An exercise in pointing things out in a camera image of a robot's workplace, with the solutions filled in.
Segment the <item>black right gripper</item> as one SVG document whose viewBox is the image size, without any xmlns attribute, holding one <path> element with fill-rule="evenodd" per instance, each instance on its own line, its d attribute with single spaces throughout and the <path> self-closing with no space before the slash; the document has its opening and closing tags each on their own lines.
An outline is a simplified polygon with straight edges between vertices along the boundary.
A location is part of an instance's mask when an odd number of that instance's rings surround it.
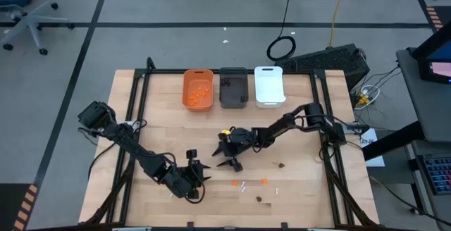
<svg viewBox="0 0 451 231">
<path fill-rule="evenodd" d="M 212 153 L 212 156 L 223 154 L 228 159 L 219 163 L 217 167 L 231 166 L 235 172 L 242 171 L 243 167 L 237 156 L 254 144 L 251 131 L 241 127 L 233 127 L 231 130 L 222 130 L 218 134 L 218 138 L 218 147 Z"/>
</svg>

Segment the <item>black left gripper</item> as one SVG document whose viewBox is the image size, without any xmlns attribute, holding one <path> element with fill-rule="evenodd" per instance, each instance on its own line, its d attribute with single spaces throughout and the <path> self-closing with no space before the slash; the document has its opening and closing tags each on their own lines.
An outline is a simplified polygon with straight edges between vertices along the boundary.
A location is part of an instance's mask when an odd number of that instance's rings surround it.
<svg viewBox="0 0 451 231">
<path fill-rule="evenodd" d="M 203 169 L 210 169 L 210 167 L 197 160 L 197 150 L 186 151 L 188 162 L 185 167 L 177 167 L 175 156 L 173 154 L 169 156 L 172 159 L 166 157 L 169 174 L 166 186 L 173 195 L 184 199 L 203 199 L 199 188 L 203 188 L 204 182 L 211 178 L 211 176 L 203 177 Z"/>
</svg>

